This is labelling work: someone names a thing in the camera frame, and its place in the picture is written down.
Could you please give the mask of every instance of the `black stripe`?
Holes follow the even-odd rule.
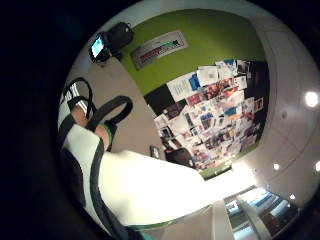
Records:
[[[132,101],[130,98],[125,96],[118,96],[114,99],[110,100],[109,102],[102,105],[91,117],[87,124],[87,129],[90,131],[94,131],[101,120],[110,112],[112,112],[117,107],[121,106],[122,104],[126,104],[125,108],[115,117],[109,120],[110,123],[116,125],[118,122],[123,120],[132,110]]]
[[[86,207],[86,198],[83,189],[83,172],[81,166],[73,154],[66,148],[61,151],[61,166],[63,174],[70,192],[80,202],[82,207]]]
[[[90,100],[89,100],[88,98],[83,97],[83,96],[76,96],[76,97],[74,97],[74,98],[72,98],[71,100],[68,101],[69,109],[73,109],[73,108],[76,106],[76,104],[77,104],[78,102],[80,102],[80,101],[86,101],[87,104],[88,104],[88,106],[89,106],[89,104],[90,104]],[[91,110],[92,110],[92,113],[95,113],[95,112],[97,111],[96,106],[95,106],[93,103],[91,103],[91,107],[92,107],[92,109],[91,109]]]
[[[86,118],[89,118],[89,113],[90,113],[91,108],[92,108],[92,89],[90,87],[89,82],[86,79],[84,79],[83,77],[78,77],[78,78],[72,80],[67,86],[65,86],[65,88],[63,90],[63,95],[65,96],[68,91],[71,92],[71,90],[70,90],[71,86],[73,84],[77,83],[77,82],[84,82],[88,87],[89,97],[88,97],[88,106],[87,106]]]
[[[74,118],[69,114],[61,123],[58,130],[58,145],[59,150],[61,149],[66,136],[68,135],[70,129],[75,124]]]
[[[103,141],[100,139],[90,171],[90,193],[92,203],[100,221],[107,228],[112,237],[119,240],[128,240],[129,236],[127,229],[118,221],[116,216],[104,204],[101,198],[98,186],[98,179],[103,154],[104,144]]]

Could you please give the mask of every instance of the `ceiling light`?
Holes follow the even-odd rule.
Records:
[[[316,163],[316,171],[320,172],[320,161]]]
[[[315,107],[319,103],[318,94],[315,92],[307,92],[305,99],[309,107]]]
[[[278,163],[273,164],[274,170],[278,171],[280,169],[280,165]]]

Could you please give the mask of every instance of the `photo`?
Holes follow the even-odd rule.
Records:
[[[224,112],[224,114],[226,114],[228,117],[237,114],[237,108],[232,107],[229,108],[227,111]]]
[[[214,134],[213,130],[209,128],[208,130],[205,130],[205,131],[201,132],[201,133],[199,134],[199,138],[200,138],[203,142],[205,142],[206,140],[208,140],[208,138],[211,138],[211,137],[214,136],[214,135],[215,135],[215,134]]]
[[[197,162],[204,162],[210,159],[207,148],[204,144],[198,145],[192,150],[192,155]]]
[[[220,129],[226,127],[227,125],[227,120],[225,117],[219,117],[216,126],[219,127]]]
[[[202,141],[198,136],[192,136],[191,132],[186,132],[185,134],[186,136],[189,136],[185,138],[186,148],[192,150],[202,144]]]
[[[205,130],[211,126],[212,117],[213,115],[210,112],[200,117],[202,126]]]
[[[213,136],[209,138],[207,141],[205,141],[204,145],[207,149],[213,149],[219,146],[220,144],[220,137],[219,136]]]
[[[235,87],[234,78],[226,78],[219,82],[220,92],[224,91],[227,88]]]
[[[179,116],[183,107],[184,107],[184,104],[182,104],[182,101],[180,101],[180,102],[177,102],[177,103],[167,107],[163,111],[163,113],[167,116],[168,119],[172,119],[172,118]]]
[[[220,89],[218,84],[212,84],[203,88],[202,93],[205,100],[210,100],[219,95]]]
[[[246,99],[242,104],[243,117],[247,120],[254,119],[254,98]]]
[[[200,87],[200,83],[196,73],[193,74],[191,78],[189,78],[189,83],[191,85],[192,91],[198,90],[198,88]]]
[[[249,137],[255,133],[255,125],[253,124],[251,127],[247,128],[244,131],[244,136]]]
[[[249,72],[250,62],[237,60],[238,74],[247,74]]]
[[[224,96],[225,98],[229,98],[229,97],[230,97],[232,94],[234,94],[237,90],[238,90],[237,87],[225,89],[225,90],[223,91],[223,96]]]
[[[171,131],[168,127],[160,129],[160,133],[161,133],[161,137],[163,137],[165,139],[170,139],[173,137],[171,134]]]
[[[190,114],[189,113],[185,113],[184,117],[187,119],[189,127],[192,128],[194,125],[193,125],[193,122],[191,120]]]
[[[184,139],[187,139],[187,138],[192,137],[192,133],[190,131],[187,131],[187,132],[184,132],[182,134],[182,136],[183,136]]]
[[[247,88],[247,77],[246,76],[239,76],[234,78],[234,83],[238,87],[238,90],[243,90]]]
[[[156,124],[157,129],[164,128],[168,126],[168,118],[164,114],[161,114],[154,119],[154,123]]]
[[[255,143],[256,138],[253,135],[250,135],[249,137],[245,137],[242,141],[241,141],[241,151],[247,149],[248,147],[250,147],[252,144]]]
[[[196,93],[187,98],[188,105],[194,106],[195,104],[202,101],[201,93]]]
[[[231,139],[231,135],[230,132],[226,129],[226,130],[222,130],[219,132],[219,140],[220,142],[223,141],[228,141]]]
[[[228,151],[231,154],[231,157],[235,157],[241,150],[240,141],[233,141],[233,143],[228,147]]]
[[[190,132],[192,133],[193,136],[197,136],[197,135],[201,134],[203,131],[204,131],[204,128],[201,125],[190,129]]]
[[[259,131],[259,129],[260,129],[260,123],[255,125],[255,130],[254,131],[257,132],[257,131]]]
[[[235,59],[224,60],[227,67],[231,70],[233,75],[237,75],[237,62]]]
[[[263,98],[259,98],[258,100],[254,101],[254,112],[258,112],[263,109]]]

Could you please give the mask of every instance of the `person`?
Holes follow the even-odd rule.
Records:
[[[71,110],[71,115],[73,116],[75,122],[78,125],[82,127],[87,126],[89,119],[86,118],[86,114],[80,106],[76,105]],[[94,133],[102,139],[104,144],[104,149],[107,150],[112,140],[112,135],[108,127],[104,124],[99,124],[96,127]]]

